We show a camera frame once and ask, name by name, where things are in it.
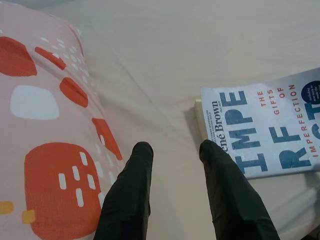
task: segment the pillow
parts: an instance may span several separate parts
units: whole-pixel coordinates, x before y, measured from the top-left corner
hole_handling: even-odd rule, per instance
[[[80,31],[0,2],[0,239],[92,239],[122,155]]]

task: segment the white bed sheet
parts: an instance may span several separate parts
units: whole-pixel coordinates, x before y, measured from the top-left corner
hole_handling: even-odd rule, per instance
[[[194,101],[320,64],[316,0],[75,0],[42,9],[83,31],[114,135],[154,148],[149,240],[215,239]],[[282,240],[320,224],[320,174],[251,180]]]

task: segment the orange shape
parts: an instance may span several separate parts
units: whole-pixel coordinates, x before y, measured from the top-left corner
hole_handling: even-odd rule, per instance
[[[22,212],[22,223],[23,224],[32,224],[36,221],[35,210],[28,210]]]
[[[88,95],[70,77],[65,77],[60,83],[61,92],[72,102],[86,108],[88,106]]]
[[[32,149],[25,156],[24,188],[26,209],[36,215],[31,228],[40,239],[79,239],[96,230],[101,188],[83,147],[52,142]]]
[[[12,201],[0,201],[0,214],[10,214],[14,211]]]
[[[25,45],[10,37],[0,37],[0,73],[11,77],[37,75],[36,65]]]
[[[40,54],[42,57],[48,59],[50,62],[52,62],[61,70],[66,68],[67,65],[65,64],[65,62],[62,60],[61,57],[56,57],[52,52],[46,51],[43,48],[38,46],[34,50],[37,54]]]
[[[103,118],[92,118],[92,122],[102,144],[116,156],[116,159],[122,160],[122,155],[119,150],[118,144],[106,120],[104,120]]]

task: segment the bed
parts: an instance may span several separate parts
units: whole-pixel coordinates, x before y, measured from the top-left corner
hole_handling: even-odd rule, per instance
[[[213,239],[195,99],[320,62],[315,0],[15,1],[81,31],[89,75],[123,158],[154,149],[147,239]],[[253,179],[282,240],[320,224],[320,174]]]

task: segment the book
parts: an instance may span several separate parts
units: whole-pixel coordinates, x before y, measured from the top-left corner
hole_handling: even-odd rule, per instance
[[[264,83],[201,89],[202,139],[248,178],[320,170],[320,67]]]

